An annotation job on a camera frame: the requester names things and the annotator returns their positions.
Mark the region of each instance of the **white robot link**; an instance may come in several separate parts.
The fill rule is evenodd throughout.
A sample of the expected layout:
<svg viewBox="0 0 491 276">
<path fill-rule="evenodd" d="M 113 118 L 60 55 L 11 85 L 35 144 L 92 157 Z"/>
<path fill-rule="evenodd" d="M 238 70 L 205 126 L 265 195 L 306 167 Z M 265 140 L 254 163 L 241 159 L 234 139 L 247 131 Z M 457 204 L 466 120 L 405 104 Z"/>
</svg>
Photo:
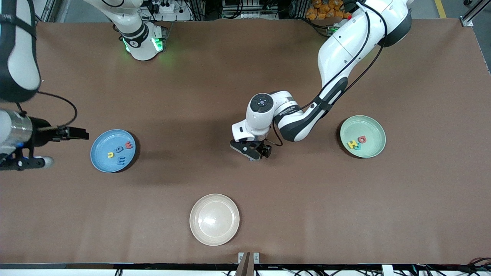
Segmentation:
<svg viewBox="0 0 491 276">
<path fill-rule="evenodd" d="M 230 146 L 258 161 L 269 157 L 271 146 L 264 144 L 272 124 L 287 141 L 304 139 L 346 92 L 353 67 L 377 44 L 389 47 L 411 28 L 408 4 L 412 0 L 345 0 L 352 18 L 344 23 L 320 48 L 318 66 L 322 89 L 301 108 L 288 91 L 260 93 L 247 106 L 245 120 L 232 125 Z"/>
<path fill-rule="evenodd" d="M 135 59 L 149 60 L 163 50 L 166 29 L 143 22 L 138 14 L 143 0 L 85 1 L 112 20 Z M 50 167 L 53 159 L 34 156 L 35 147 L 50 141 L 89 139 L 85 129 L 68 126 L 76 115 L 67 124 L 51 126 L 44 119 L 27 116 L 20 108 L 20 103 L 36 93 L 46 94 L 39 91 L 35 26 L 32 0 L 0 0 L 0 102 L 17 103 L 19 107 L 19 112 L 0 108 L 0 170 Z M 23 149 L 29 150 L 27 157 Z"/>
</svg>

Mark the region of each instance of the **yellow floor line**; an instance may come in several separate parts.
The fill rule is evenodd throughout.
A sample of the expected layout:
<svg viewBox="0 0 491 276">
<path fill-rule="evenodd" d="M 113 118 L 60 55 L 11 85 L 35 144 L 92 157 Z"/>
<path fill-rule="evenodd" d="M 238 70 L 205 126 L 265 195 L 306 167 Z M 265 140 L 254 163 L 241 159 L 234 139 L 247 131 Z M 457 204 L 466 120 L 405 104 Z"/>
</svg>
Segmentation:
<svg viewBox="0 0 491 276">
<path fill-rule="evenodd" d="M 443 9 L 443 5 L 441 4 L 441 0 L 435 0 L 436 4 L 436 9 L 438 10 L 438 14 L 440 15 L 440 18 L 447 18 L 447 15 L 445 14 L 445 10 Z"/>
</svg>

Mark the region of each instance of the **black strap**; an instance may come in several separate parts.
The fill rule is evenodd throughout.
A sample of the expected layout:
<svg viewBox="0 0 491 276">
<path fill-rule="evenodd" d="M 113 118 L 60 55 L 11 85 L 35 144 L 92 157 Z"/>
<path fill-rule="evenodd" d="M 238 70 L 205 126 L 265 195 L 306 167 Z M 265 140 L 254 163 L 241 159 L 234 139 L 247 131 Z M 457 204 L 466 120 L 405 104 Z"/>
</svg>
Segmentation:
<svg viewBox="0 0 491 276">
<path fill-rule="evenodd" d="M 319 96 L 315 97 L 314 103 L 316 103 L 322 110 L 330 111 L 332 105 L 328 104 L 327 101 L 323 101 Z"/>
<path fill-rule="evenodd" d="M 18 26 L 32 35 L 32 37 L 36 38 L 36 28 L 19 19 L 17 16 L 0 14 L 0 25 L 2 24 L 12 24 Z"/>
</svg>

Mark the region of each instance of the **blue plate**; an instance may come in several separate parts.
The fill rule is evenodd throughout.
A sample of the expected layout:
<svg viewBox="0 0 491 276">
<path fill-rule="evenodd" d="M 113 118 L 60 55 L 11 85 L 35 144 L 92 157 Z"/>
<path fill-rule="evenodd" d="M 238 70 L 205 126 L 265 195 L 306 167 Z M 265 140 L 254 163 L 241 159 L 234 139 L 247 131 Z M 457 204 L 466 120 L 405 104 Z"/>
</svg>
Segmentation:
<svg viewBox="0 0 491 276">
<path fill-rule="evenodd" d="M 127 131 L 113 129 L 95 139 L 90 149 L 90 160 L 101 172 L 117 172 L 131 163 L 135 153 L 133 136 Z"/>
</svg>

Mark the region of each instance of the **plate rim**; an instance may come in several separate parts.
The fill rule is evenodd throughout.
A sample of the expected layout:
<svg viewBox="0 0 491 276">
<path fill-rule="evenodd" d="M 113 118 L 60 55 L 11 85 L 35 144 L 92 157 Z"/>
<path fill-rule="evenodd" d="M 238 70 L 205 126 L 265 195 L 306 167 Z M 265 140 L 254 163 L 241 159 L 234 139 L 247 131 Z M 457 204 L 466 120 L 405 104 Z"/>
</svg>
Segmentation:
<svg viewBox="0 0 491 276">
<path fill-rule="evenodd" d="M 122 132 L 124 132 L 125 134 L 127 134 L 129 137 L 131 137 L 131 138 L 133 139 L 133 141 L 132 141 L 132 142 L 133 142 L 133 145 L 135 146 L 135 154 L 136 154 L 136 140 L 135 140 L 135 137 L 133 137 L 133 135 L 132 135 L 130 132 L 128 132 L 128 131 L 126 131 L 126 130 L 124 130 L 124 129 L 110 129 L 110 130 L 104 131 L 103 133 L 101 133 L 101 134 L 100 134 L 100 135 L 99 135 L 99 136 L 98 136 L 98 137 L 97 137 L 97 138 L 94 140 L 94 142 L 92 143 L 92 146 L 90 147 L 90 162 L 92 163 L 92 165 L 94 166 L 94 168 L 96 168 L 96 169 L 98 169 L 99 171 L 104 172 L 104 173 L 113 173 L 113 172 L 118 172 L 118 171 L 121 171 L 121 170 L 123 170 L 124 168 L 126 168 L 126 167 L 127 167 L 127 166 L 128 166 L 130 163 L 131 163 L 131 162 L 128 162 L 128 163 L 126 163 L 126 165 L 124 165 L 124 166 L 123 166 L 121 169 L 119 169 L 119 170 L 115 170 L 115 171 L 103 171 L 103 170 L 101 170 L 100 168 L 98 168 L 98 167 L 95 165 L 95 162 L 94 162 L 94 157 L 92 156 L 92 153 L 93 153 L 93 150 L 94 150 L 94 145 L 96 144 L 96 142 L 97 142 L 97 141 L 98 141 L 98 140 L 99 140 L 99 139 L 100 139 L 100 138 L 101 138 L 101 137 L 102 137 L 104 134 L 106 134 L 106 133 L 108 133 L 108 132 L 112 132 L 112 131 L 122 131 Z"/>
<path fill-rule="evenodd" d="M 236 221 L 237 221 L 237 229 L 234 230 L 234 233 L 233 235 L 231 235 L 231 237 L 229 239 L 227 239 L 226 241 L 222 242 L 222 243 L 219 243 L 219 244 L 209 244 L 207 242 L 204 242 L 203 240 L 201 240 L 200 238 L 197 237 L 195 231 L 198 231 L 197 229 L 194 229 L 195 227 L 193 226 L 193 221 L 194 221 L 194 217 L 193 217 L 193 212 L 195 212 L 196 210 L 196 207 L 197 205 L 202 202 L 203 200 L 205 200 L 207 197 L 212 197 L 212 196 L 219 196 L 219 197 L 222 197 L 222 198 L 225 198 L 225 199 L 228 199 L 230 202 L 232 202 L 233 204 L 233 207 L 234 207 L 234 210 L 237 211 L 237 218 L 236 218 Z M 224 194 L 221 194 L 221 193 L 211 193 L 211 194 L 207 194 L 205 196 L 202 196 L 194 205 L 193 207 L 191 208 L 191 212 L 190 212 L 190 215 L 189 215 L 189 227 L 191 229 L 191 233 L 193 234 L 193 236 L 195 237 L 195 239 L 197 239 L 200 243 L 204 244 L 204 245 L 207 245 L 207 246 L 221 246 L 221 245 L 224 245 L 228 242 L 230 242 L 230 240 L 232 240 L 235 235 L 237 234 L 237 232 L 239 231 L 239 227 L 240 227 L 240 222 L 241 222 L 241 217 L 240 217 L 240 212 L 239 212 L 239 207 L 237 207 L 237 204 L 231 199 L 229 198 L 228 196 L 224 195 Z"/>
<path fill-rule="evenodd" d="M 349 119 L 353 118 L 353 117 L 368 118 L 368 119 L 373 120 L 375 123 L 377 123 L 377 124 L 380 126 L 380 129 L 382 130 L 383 137 L 384 137 L 385 139 L 384 139 L 384 141 L 383 141 L 383 146 L 382 146 L 382 148 L 380 149 L 380 151 L 379 151 L 379 152 L 377 152 L 376 154 L 371 155 L 371 156 L 361 156 L 361 155 L 358 155 L 358 154 L 356 154 L 356 153 L 352 152 L 352 151 L 351 151 L 351 150 L 350 150 L 350 149 L 349 149 L 349 148 L 348 148 L 348 147 L 345 145 L 345 143 L 343 142 L 343 139 L 341 138 L 341 135 L 342 135 L 342 133 L 343 133 L 343 130 L 345 130 L 345 129 L 346 129 L 346 122 L 347 122 Z M 341 124 L 341 128 L 339 129 L 339 140 L 341 141 L 341 144 L 343 144 L 344 148 L 346 148 L 350 154 L 352 154 L 352 155 L 354 155 L 354 156 L 356 156 L 356 157 L 360 157 L 360 158 L 373 158 L 373 157 L 375 157 L 375 156 L 379 155 L 380 153 L 382 153 L 382 151 L 385 149 L 385 145 L 386 145 L 386 143 L 387 143 L 387 135 L 385 134 L 385 129 L 383 129 L 383 126 L 382 126 L 382 125 L 381 125 L 381 124 L 380 124 L 380 123 L 379 123 L 377 120 L 375 120 L 374 118 L 372 118 L 372 117 L 370 117 L 370 116 L 367 116 L 367 115 L 353 115 L 353 116 L 351 116 L 351 117 L 346 118 L 346 119 L 344 120 L 344 122 Z"/>
</svg>

